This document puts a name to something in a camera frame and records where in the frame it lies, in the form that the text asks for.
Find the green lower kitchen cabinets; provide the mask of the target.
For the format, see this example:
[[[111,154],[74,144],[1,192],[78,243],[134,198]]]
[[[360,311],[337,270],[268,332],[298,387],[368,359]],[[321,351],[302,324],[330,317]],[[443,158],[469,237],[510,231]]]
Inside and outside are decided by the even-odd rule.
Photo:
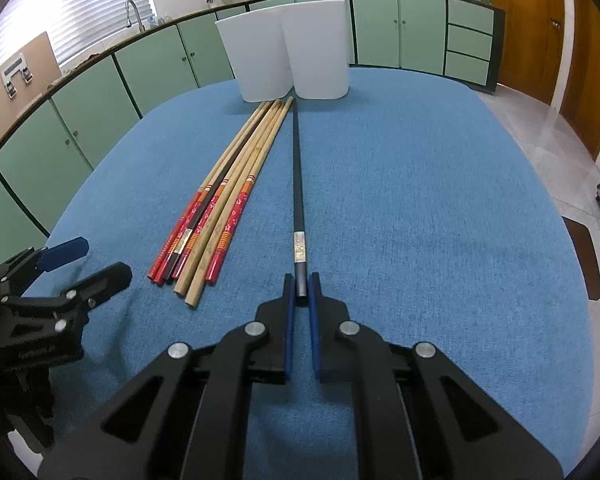
[[[218,18],[287,4],[253,0],[199,12],[125,40],[53,84],[0,139],[0,264],[42,245],[86,178],[154,108],[201,86],[197,70],[222,58]],[[351,62],[402,68],[493,92],[505,36],[502,9],[476,0],[339,0]]]

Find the wooden door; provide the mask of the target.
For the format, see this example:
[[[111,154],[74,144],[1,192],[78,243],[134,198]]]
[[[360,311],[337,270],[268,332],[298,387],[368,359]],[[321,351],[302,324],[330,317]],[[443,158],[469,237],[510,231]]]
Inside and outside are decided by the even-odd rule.
[[[550,104],[562,60],[564,0],[493,0],[493,4],[505,11],[498,82]]]
[[[560,114],[593,158],[600,154],[600,10],[573,0],[574,39]]]

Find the red orange bamboo chopstick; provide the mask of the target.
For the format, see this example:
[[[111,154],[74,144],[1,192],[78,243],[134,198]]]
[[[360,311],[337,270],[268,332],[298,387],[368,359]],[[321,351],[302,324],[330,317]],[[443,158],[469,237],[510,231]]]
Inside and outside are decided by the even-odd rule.
[[[245,177],[244,182],[242,182],[242,188],[240,189],[237,198],[233,203],[233,208],[230,211],[230,214],[228,215],[224,223],[222,234],[220,235],[219,240],[215,245],[214,253],[208,265],[206,276],[204,277],[204,282],[206,284],[214,285],[218,280],[222,264],[224,262],[228,248],[230,247],[230,242],[232,241],[240,216],[244,211],[253,185],[256,183],[257,177],[265,162],[266,156],[268,156],[268,151],[270,150],[275,140],[275,137],[277,136],[278,130],[282,125],[288,113],[288,110],[291,107],[292,102],[294,102],[294,98],[290,96],[287,99],[284,107],[278,114],[278,117],[273,125],[273,130],[266,138],[264,148],[262,148],[262,150],[260,151],[258,158],[254,162],[254,165],[250,170],[250,173],[247,177]]]

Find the left wooden door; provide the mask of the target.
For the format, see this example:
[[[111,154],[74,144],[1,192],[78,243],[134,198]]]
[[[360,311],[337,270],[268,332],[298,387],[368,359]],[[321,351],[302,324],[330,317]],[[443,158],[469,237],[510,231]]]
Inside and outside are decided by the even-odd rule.
[[[562,60],[564,0],[493,0],[493,4],[505,11],[498,82],[550,104]]]

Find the chrome sink faucet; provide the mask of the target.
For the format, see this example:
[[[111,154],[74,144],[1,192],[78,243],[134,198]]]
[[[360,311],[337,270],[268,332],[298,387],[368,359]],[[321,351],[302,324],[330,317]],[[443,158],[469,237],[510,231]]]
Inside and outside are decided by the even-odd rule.
[[[127,28],[136,25],[139,32],[144,32],[146,30],[143,20],[140,17],[140,10],[138,10],[138,7],[133,0],[125,1],[125,17]]]

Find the right wooden door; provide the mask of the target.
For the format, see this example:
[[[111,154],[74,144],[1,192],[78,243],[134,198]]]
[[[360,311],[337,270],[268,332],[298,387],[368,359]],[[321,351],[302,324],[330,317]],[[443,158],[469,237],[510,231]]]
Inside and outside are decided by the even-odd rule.
[[[593,158],[600,154],[600,10],[573,0],[574,39],[560,114]]]

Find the dark black chopstick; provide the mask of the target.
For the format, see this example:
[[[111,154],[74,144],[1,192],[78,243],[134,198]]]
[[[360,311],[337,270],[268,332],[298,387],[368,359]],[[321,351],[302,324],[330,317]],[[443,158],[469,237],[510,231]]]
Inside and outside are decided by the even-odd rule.
[[[225,176],[228,170],[232,168],[242,148],[249,141],[251,133],[257,128],[258,123],[271,105],[271,101],[264,101],[257,107],[204,179],[204,183],[195,195],[193,205],[187,209],[185,218],[178,224],[180,226],[178,234],[175,235],[172,246],[166,253],[154,277],[154,282],[158,285],[174,278],[176,267],[185,261],[186,256],[192,250],[194,235],[200,231],[198,224],[210,211],[209,204],[214,203],[218,198],[218,188],[226,181]]]

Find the black chopstick silver band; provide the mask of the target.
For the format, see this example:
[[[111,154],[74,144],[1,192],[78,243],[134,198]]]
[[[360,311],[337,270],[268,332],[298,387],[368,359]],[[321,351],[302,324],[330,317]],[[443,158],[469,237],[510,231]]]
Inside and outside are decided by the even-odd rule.
[[[300,153],[298,102],[292,104],[292,159],[294,160],[294,282],[298,304],[308,301],[306,272],[306,232],[304,232],[303,188]]]

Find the white double utensil holder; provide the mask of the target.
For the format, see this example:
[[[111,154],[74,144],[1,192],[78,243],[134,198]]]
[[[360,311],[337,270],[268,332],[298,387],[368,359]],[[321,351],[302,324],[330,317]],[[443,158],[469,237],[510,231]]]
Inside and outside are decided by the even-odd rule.
[[[216,21],[242,99],[338,100],[350,88],[347,5],[287,3]]]

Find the blue table mat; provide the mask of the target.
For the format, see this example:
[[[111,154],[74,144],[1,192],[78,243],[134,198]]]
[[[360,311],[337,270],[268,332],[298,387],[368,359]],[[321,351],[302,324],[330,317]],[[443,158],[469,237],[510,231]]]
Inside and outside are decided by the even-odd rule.
[[[219,281],[191,309],[146,276],[253,107],[233,81],[154,108],[91,173],[50,236],[88,254],[41,276],[54,296],[124,262],[131,285],[96,308],[84,356],[55,367],[65,439],[169,344],[214,344],[277,298],[292,270],[301,162],[308,266],[325,295],[385,340],[435,344],[570,470],[593,393],[585,290],[562,216],[526,155],[455,81],[356,68],[348,94],[302,101],[272,145]]]

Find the brown chair seat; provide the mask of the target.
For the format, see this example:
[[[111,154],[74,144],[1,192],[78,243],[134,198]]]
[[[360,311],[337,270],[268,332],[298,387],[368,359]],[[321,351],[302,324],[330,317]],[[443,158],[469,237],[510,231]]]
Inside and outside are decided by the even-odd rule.
[[[588,299],[600,300],[600,266],[592,240],[590,230],[580,222],[569,218],[564,220],[567,231],[576,251],[580,268],[585,281]]]

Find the white window blind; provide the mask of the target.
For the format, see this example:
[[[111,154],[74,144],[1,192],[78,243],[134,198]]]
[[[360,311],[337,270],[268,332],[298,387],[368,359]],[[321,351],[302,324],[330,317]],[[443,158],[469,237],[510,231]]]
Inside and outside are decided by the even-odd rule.
[[[0,14],[0,64],[42,32],[56,60],[67,61],[126,27],[126,0],[9,0]],[[133,0],[144,20],[152,0]]]

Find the brown cardboard board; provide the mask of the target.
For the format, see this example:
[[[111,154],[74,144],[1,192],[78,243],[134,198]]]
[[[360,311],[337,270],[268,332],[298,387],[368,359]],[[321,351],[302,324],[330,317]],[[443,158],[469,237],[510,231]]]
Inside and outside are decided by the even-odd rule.
[[[0,66],[0,139],[60,77],[47,32],[36,36]]]

